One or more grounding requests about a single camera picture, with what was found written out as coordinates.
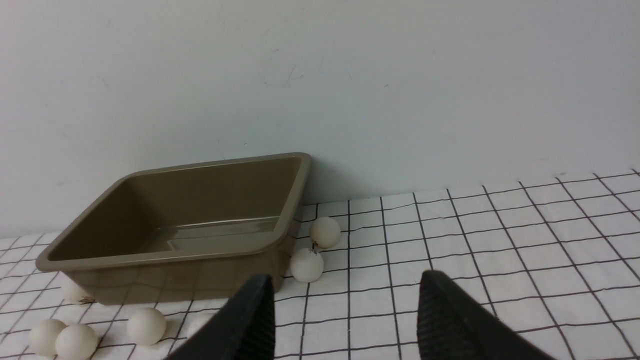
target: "grid pattern cloth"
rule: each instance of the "grid pattern cloth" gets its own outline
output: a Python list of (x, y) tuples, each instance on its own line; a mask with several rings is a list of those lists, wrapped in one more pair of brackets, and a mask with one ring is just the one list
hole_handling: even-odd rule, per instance
[[(275, 295), (276, 358), (419, 359), (420, 275), (437, 269), (524, 338), (562, 360), (640, 359), (640, 174), (522, 181), (305, 206), (296, 248), (317, 217), (342, 239), (311, 284)], [(194, 316), (225, 300), (103, 306), (62, 300), (63, 274), (35, 269), (56, 234), (0, 240), (0, 359), (35, 359), (29, 329), (86, 323), (93, 359), (162, 359)], [(154, 306), (164, 338), (137, 347), (126, 320)]]

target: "black grid line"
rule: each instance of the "black grid line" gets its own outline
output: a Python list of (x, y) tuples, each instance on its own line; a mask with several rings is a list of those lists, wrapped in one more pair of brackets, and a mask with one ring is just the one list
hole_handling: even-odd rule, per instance
[(615, 197), (615, 198), (616, 198), (616, 200), (618, 200), (618, 201), (620, 202), (620, 204), (621, 204), (622, 206), (624, 206), (624, 207), (625, 207), (625, 209), (627, 209), (627, 211), (629, 211), (629, 212), (631, 213), (631, 215), (633, 215), (633, 216), (636, 218), (636, 220), (640, 221), (640, 217), (639, 217), (639, 216), (638, 216), (638, 215), (637, 215), (633, 210), (631, 210), (631, 208), (630, 208), (630, 207), (628, 207), (628, 206), (627, 206), (627, 204), (625, 204), (625, 202), (624, 202), (624, 201), (622, 201), (622, 199), (621, 199), (620, 197), (618, 197), (618, 195), (622, 195), (622, 193), (615, 193), (615, 192), (613, 192), (613, 191), (612, 191), (612, 190), (607, 186), (607, 184), (606, 184), (604, 181), (602, 181), (603, 177), (599, 177), (599, 176), (597, 176), (595, 173), (594, 173), (593, 175), (596, 177), (596, 179), (598, 179), (598, 180), (600, 181), (600, 184), (602, 184), (602, 186), (604, 186), (604, 187), (607, 189), (607, 191), (608, 191), (608, 192), (610, 192), (610, 193), (611, 193), (611, 195), (612, 195), (613, 197)]
[(424, 241), (424, 249), (427, 250), (427, 258), (429, 259), (429, 267), (431, 269), (433, 269), (433, 261), (431, 260), (431, 253), (429, 253), (429, 245), (427, 244), (427, 236), (424, 233), (424, 223), (422, 223), (422, 219), (420, 217), (420, 209), (418, 208), (418, 200), (415, 198), (415, 193), (411, 193), (411, 195), (413, 196), (413, 205), (415, 206), (415, 212), (418, 215), (418, 222), (420, 223), (420, 231), (422, 233), (422, 241)]
[(560, 331), (560, 327), (558, 326), (558, 322), (557, 322), (556, 318), (554, 317), (553, 313), (549, 309), (549, 306), (547, 305), (547, 302), (545, 302), (545, 298), (542, 296), (542, 293), (540, 292), (540, 289), (538, 288), (538, 285), (534, 281), (533, 276), (531, 275), (531, 272), (527, 268), (527, 264), (525, 264), (524, 260), (522, 259), (522, 255), (520, 254), (520, 251), (518, 250), (518, 247), (516, 246), (515, 242), (513, 241), (513, 238), (511, 237), (511, 234), (509, 234), (509, 231), (507, 231), (507, 229), (505, 228), (504, 222), (502, 221), (502, 217), (500, 216), (500, 213), (498, 213), (498, 211), (495, 209), (495, 205), (493, 204), (493, 200), (489, 196), (489, 193), (486, 191), (486, 187), (483, 186), (483, 190), (484, 190), (484, 193), (486, 194), (487, 199), (489, 200), (489, 203), (491, 204), (491, 207), (492, 207), (493, 211), (495, 212), (495, 216), (498, 218), (498, 221), (500, 222), (500, 225), (504, 229), (504, 232), (506, 233), (507, 238), (511, 242), (511, 246), (513, 246), (513, 249), (515, 250), (516, 255), (518, 256), (518, 259), (520, 260), (520, 263), (522, 264), (522, 267), (524, 268), (525, 273), (529, 277), (529, 280), (531, 281), (531, 284), (533, 284), (533, 287), (536, 289), (536, 293), (540, 297), (540, 300), (542, 301), (542, 304), (545, 306), (545, 310), (547, 310), (547, 313), (549, 314), (549, 317), (551, 317), (551, 320), (554, 322), (554, 326), (558, 329), (558, 331), (560, 333), (560, 336), (562, 337), (562, 340), (563, 340), (564, 344), (566, 345), (567, 350), (569, 351), (569, 355), (571, 356), (571, 358), (573, 360), (575, 360), (575, 355), (573, 354), (573, 350), (571, 349), (571, 346), (569, 345), (569, 341), (566, 339), (566, 336), (564, 335), (564, 333), (562, 331)]
[(634, 270), (633, 267), (631, 267), (629, 265), (629, 263), (627, 262), (627, 260), (620, 255), (620, 253), (618, 252), (618, 250), (616, 249), (615, 246), (613, 246), (613, 244), (611, 243), (611, 241), (609, 241), (609, 237), (605, 236), (605, 234), (600, 230), (600, 228), (593, 222), (592, 218), (595, 218), (596, 216), (592, 216), (589, 217), (587, 216), (587, 213), (584, 211), (584, 209), (582, 208), (582, 206), (576, 201), (576, 199), (573, 198), (573, 195), (569, 192), (569, 190), (567, 190), (566, 186), (564, 185), (564, 183), (562, 181), (560, 181), (559, 178), (556, 178), (556, 180), (558, 181), (558, 183), (563, 187), (563, 189), (566, 191), (566, 194), (569, 195), (569, 197), (571, 198), (571, 200), (573, 201), (573, 203), (580, 209), (580, 211), (584, 214), (584, 216), (587, 218), (587, 220), (589, 220), (589, 222), (591, 223), (591, 225), (593, 226), (594, 229), (596, 229), (596, 231), (598, 231), (598, 234), (600, 234), (600, 236), (602, 236), (602, 238), (609, 244), (609, 246), (611, 247), (611, 249), (616, 253), (616, 255), (622, 260), (622, 262), (624, 262), (624, 264), (627, 266), (627, 268), (636, 276), (636, 279), (638, 280), (638, 282), (640, 282), (640, 276), (638, 276), (638, 273)]
[[(535, 223), (535, 224), (526, 225), (524, 227), (535, 226), (535, 225), (544, 225), (544, 224)], [(640, 231), (633, 231), (631, 233), (616, 234), (616, 235), (610, 236), (610, 237), (627, 236), (627, 235), (638, 235), (638, 234), (640, 234)], [(456, 236), (456, 235), (461, 235), (461, 234), (451, 234), (451, 235), (443, 235), (443, 236), (437, 236), (437, 237), (429, 237), (429, 238), (427, 238), (427, 240), (436, 239), (436, 238), (445, 238), (447, 236)], [(574, 242), (577, 242), (577, 241), (595, 240), (595, 239), (600, 239), (600, 238), (601, 238), (601, 236), (592, 236), (590, 238), (563, 240), (563, 243), (574, 243)], [(416, 240), (425, 240), (425, 239), (424, 238), (415, 238), (415, 239), (394, 241), (393, 243), (394, 244), (397, 244), (397, 243), (408, 243), (408, 242), (416, 241)], [(375, 244), (370, 244), (370, 245), (361, 245), (361, 246), (353, 247), (352, 249), (364, 249), (364, 248), (367, 248), (367, 247), (375, 247), (375, 246), (378, 246), (378, 245), (380, 245), (380, 244), (375, 243)], [(521, 246), (519, 246), (519, 248), (520, 249), (524, 249), (524, 248), (527, 248), (527, 247), (539, 247), (539, 246), (544, 246), (544, 245), (548, 245), (548, 243), (538, 243), (538, 244), (532, 244), (532, 245), (521, 245)], [(344, 251), (344, 250), (345, 249), (328, 249), (328, 250), (323, 250), (323, 252)], [(501, 251), (505, 251), (505, 250), (510, 250), (510, 249), (476, 250), (476, 251), (474, 251), (474, 254), (482, 254), (484, 252), (501, 252)], [(457, 255), (465, 255), (465, 254), (468, 254), (468, 252), (461, 252), (459, 254), (448, 254), (448, 255), (433, 256), (433, 257), (430, 257), (430, 258), (431, 259), (442, 259), (442, 258), (447, 258), (449, 256), (457, 256)]]
[[(590, 198), (580, 198), (580, 199), (576, 199), (576, 200), (583, 200), (583, 199), (590, 199)], [(522, 206), (519, 208), (532, 208), (532, 206)], [(478, 211), (476, 213), (465, 213), (463, 215), (460, 216), (467, 216), (467, 215), (476, 215), (476, 214), (481, 214), (481, 213), (492, 213), (493, 210), (486, 210), (486, 211)], [(590, 218), (599, 218), (599, 217), (609, 217), (611, 215), (620, 215), (620, 214), (627, 214), (627, 213), (633, 213), (633, 211), (629, 211), (629, 210), (625, 210), (625, 211), (617, 211), (614, 213), (607, 213), (607, 214), (600, 214), (600, 215), (591, 215), (591, 216), (584, 216), (584, 217), (577, 217), (577, 218), (566, 218), (566, 219), (562, 219), (562, 220), (547, 220), (546, 223), (550, 223), (550, 224), (558, 224), (561, 222), (569, 222), (569, 221), (574, 221), (574, 220), (585, 220), (585, 219), (590, 219)], [(423, 219), (421, 221), (418, 220), (414, 220), (414, 221), (405, 221), (405, 222), (397, 222), (394, 224), (388, 224), (388, 225), (406, 225), (406, 224), (415, 224), (417, 222), (425, 222), (428, 223), (430, 220), (441, 220), (441, 219), (453, 219), (456, 218), (455, 215), (451, 215), (449, 217), (436, 217), (436, 218), (429, 218), (429, 219)], [(531, 223), (531, 224), (522, 224), (522, 225), (512, 225), (507, 227), (507, 229), (517, 229), (519, 227), (528, 227), (528, 226), (532, 226), (532, 225), (545, 225), (545, 222), (536, 222), (536, 223)], [(350, 231), (358, 231), (361, 229), (373, 229), (376, 227), (383, 227), (382, 225), (368, 225), (368, 226), (361, 226), (361, 227), (357, 227), (356, 229), (353, 230), (343, 230), (341, 231), (342, 233), (347, 233)], [(465, 234), (477, 234), (477, 233), (486, 233), (488, 231), (496, 231), (496, 230), (502, 230), (501, 227), (495, 227), (495, 228), (491, 228), (491, 229), (483, 229), (483, 230), (475, 230), (475, 231), (467, 231), (465, 232)], [(437, 239), (437, 238), (445, 238), (447, 236), (454, 236), (454, 235), (462, 235), (462, 234), (458, 234), (458, 233), (450, 233), (450, 234), (443, 234), (443, 235), (437, 235), (437, 236), (427, 236), (426, 239)], [(296, 240), (302, 240), (305, 238), (308, 238), (309, 236), (298, 236), (295, 239)]]
[[(499, 252), (507, 252), (507, 251), (511, 251), (514, 250), (514, 248), (509, 248), (509, 249), (503, 249), (500, 250)], [(442, 256), (442, 257), (434, 257), (434, 259), (442, 259), (442, 258), (449, 258), (452, 256), (464, 256), (464, 255), (471, 255), (471, 253), (465, 253), (465, 254), (454, 254), (454, 255), (446, 255), (446, 256)], [(630, 257), (626, 257), (624, 258), (626, 260), (636, 260), (636, 259), (640, 259), (640, 256), (630, 256)], [(416, 260), (402, 260), (402, 261), (394, 261), (389, 263), (390, 265), (396, 265), (396, 264), (407, 264), (407, 263), (416, 263), (416, 262), (420, 262), (420, 261), (424, 261), (424, 259), (416, 259)], [(606, 263), (615, 263), (620, 261), (620, 259), (609, 259), (609, 260), (594, 260), (594, 261), (589, 261), (587, 263), (580, 263), (577, 264), (579, 266), (583, 266), (583, 265), (594, 265), (594, 264), (606, 264)], [(375, 268), (378, 266), (384, 266), (386, 264), (377, 264), (377, 265), (364, 265), (364, 266), (352, 266), (352, 269), (365, 269), (365, 268)], [(557, 266), (548, 266), (542, 269), (535, 269), (535, 270), (531, 270), (533, 272), (536, 271), (540, 271), (540, 270), (555, 270), (555, 269), (562, 269), (562, 268), (571, 268), (573, 267), (573, 265), (569, 264), (569, 265), (557, 265)], [(340, 271), (346, 271), (346, 268), (340, 268), (340, 269), (334, 269), (334, 270), (327, 270), (324, 273), (328, 273), (328, 272), (340, 272)], [(485, 274), (485, 275), (476, 275), (476, 276), (459, 276), (459, 277), (452, 277), (452, 279), (454, 280), (458, 280), (458, 279), (479, 279), (480, 277), (493, 277), (493, 276), (502, 276), (502, 275), (513, 275), (513, 274), (521, 274), (521, 273), (525, 273), (526, 270), (514, 270), (511, 272), (499, 272), (499, 273), (494, 273), (494, 274)], [(351, 292), (359, 292), (359, 291), (367, 291), (367, 290), (351, 290)], [(323, 296), (323, 295), (329, 295), (329, 294), (310, 294), (308, 295), (309, 297), (315, 297), (315, 296)], [(284, 301), (284, 300), (289, 300), (289, 299), (293, 299), (296, 297), (304, 297), (306, 295), (297, 295), (297, 296), (292, 296), (292, 297), (287, 297), (287, 298), (282, 298), (282, 299), (278, 299), (276, 300), (276, 302), (279, 301)]]
[[(318, 218), (318, 204), (316, 204), (316, 219)], [(309, 288), (311, 287), (311, 284), (307, 284), (307, 296), (305, 297), (305, 308), (304, 311), (302, 313), (302, 330), (301, 330), (301, 335), (300, 335), (300, 353), (298, 354), (299, 357), (298, 359), (302, 360), (302, 347), (305, 343), (305, 325), (306, 325), (306, 320), (307, 320), (307, 308), (309, 305)]]
[(449, 201), (451, 201), (451, 207), (453, 208), (453, 212), (456, 215), (456, 220), (458, 221), (458, 226), (460, 226), (460, 231), (462, 232), (462, 236), (465, 239), (465, 243), (467, 244), (467, 247), (469, 249), (469, 254), (471, 255), (471, 258), (474, 261), (474, 266), (476, 267), (476, 271), (478, 273), (478, 277), (480, 278), (480, 281), (482, 282), (482, 287), (484, 288), (484, 293), (486, 294), (486, 298), (489, 300), (489, 303), (491, 305), (491, 310), (493, 310), (493, 313), (495, 316), (498, 315), (498, 312), (495, 310), (495, 306), (493, 305), (493, 302), (491, 301), (491, 295), (489, 294), (489, 290), (486, 288), (486, 284), (484, 283), (484, 277), (482, 276), (482, 273), (480, 272), (480, 267), (478, 266), (478, 262), (476, 261), (476, 256), (474, 255), (473, 251), (471, 250), (471, 245), (469, 245), (469, 239), (467, 238), (467, 233), (465, 232), (465, 228), (462, 226), (462, 221), (460, 221), (460, 217), (458, 216), (458, 210), (456, 209), (456, 205), (454, 204), (453, 198), (451, 197), (451, 192), (449, 191), (449, 189), (447, 189), (447, 195), (449, 196)]
[[(350, 200), (347, 200), (347, 215), (347, 229), (351, 229)], [(347, 359), (351, 360), (351, 231), (347, 233)]]
[[(562, 185), (562, 187), (564, 188), (564, 190), (566, 191), (567, 195), (569, 195), (571, 197), (571, 199), (573, 199), (573, 196), (571, 195), (571, 193), (566, 189), (566, 187), (564, 186), (564, 184), (560, 181), (560, 179), (556, 178), (558, 180), (558, 182)], [(529, 192), (527, 192), (527, 190), (525, 190), (525, 193), (527, 194), (527, 197), (529, 198), (529, 200), (531, 200), (531, 198), (529, 197)], [(578, 202), (575, 202), (576, 206), (578, 206), (580, 208), (580, 211), (585, 214), (585, 216), (587, 215), (584, 210), (580, 207), (580, 204), (578, 204)], [(540, 215), (540, 217), (544, 220), (545, 217), (542, 214), (542, 212), (540, 211), (540, 209), (538, 209), (538, 207), (536, 206), (536, 211), (538, 212), (538, 214)], [(596, 225), (593, 223), (593, 221), (591, 219), (589, 219), (589, 221), (591, 222), (591, 225), (593, 227), (596, 227)], [(586, 288), (591, 292), (593, 298), (598, 302), (598, 304), (600, 305), (600, 307), (602, 308), (602, 311), (605, 313), (605, 315), (607, 316), (607, 318), (609, 319), (608, 323), (611, 323), (616, 330), (618, 330), (618, 332), (620, 333), (620, 336), (622, 336), (622, 339), (624, 340), (624, 342), (627, 344), (627, 347), (629, 348), (629, 351), (631, 351), (631, 354), (633, 354), (634, 357), (637, 357), (636, 351), (634, 350), (633, 346), (631, 345), (631, 343), (629, 342), (629, 340), (627, 339), (627, 336), (625, 335), (625, 333), (620, 329), (620, 326), (613, 321), (613, 319), (611, 318), (611, 315), (609, 314), (609, 312), (607, 311), (607, 308), (602, 304), (602, 301), (600, 300), (600, 298), (598, 298), (598, 296), (593, 292), (593, 289), (591, 288), (591, 285), (589, 285), (589, 282), (585, 279), (584, 275), (582, 274), (582, 272), (580, 271), (580, 268), (578, 268), (578, 266), (575, 264), (575, 262), (573, 261), (573, 258), (571, 257), (571, 255), (569, 254), (569, 252), (566, 250), (566, 248), (564, 247), (564, 244), (562, 244), (562, 242), (560, 241), (560, 238), (558, 238), (556, 232), (553, 230), (553, 228), (551, 228), (551, 225), (547, 224), (547, 227), (549, 229), (549, 231), (553, 234), (554, 238), (556, 239), (556, 243), (558, 245), (560, 245), (560, 247), (562, 248), (564, 254), (566, 255), (566, 257), (569, 259), (569, 261), (571, 262), (572, 267), (575, 269), (575, 271), (578, 273), (578, 275), (580, 276), (580, 278), (582, 279), (582, 282), (584, 283), (584, 285), (586, 286)], [(596, 227), (596, 229), (598, 230), (598, 232), (600, 233), (600, 235), (602, 235), (602, 237), (609, 243), (609, 245), (613, 248), (613, 246), (611, 245), (611, 243), (609, 242), (609, 240), (604, 236), (604, 234), (602, 234), (602, 232), (600, 232), (600, 230)]]
[[(380, 197), (380, 208), (384, 208), (384, 204), (382, 203), (382, 197)], [(387, 240), (387, 228), (385, 227), (385, 212), (382, 211), (382, 232), (385, 237), (385, 252), (387, 253), (387, 273), (389, 274), (389, 285), (393, 285), (393, 280), (391, 279), (391, 264), (389, 258), (389, 241)], [(396, 297), (394, 295), (393, 289), (391, 292), (391, 305), (394, 309), (394, 314), (396, 313)], [(394, 315), (394, 324), (396, 325), (396, 341), (398, 347), (398, 358), (402, 360), (402, 350), (400, 349), (400, 331), (398, 329), (398, 317)]]

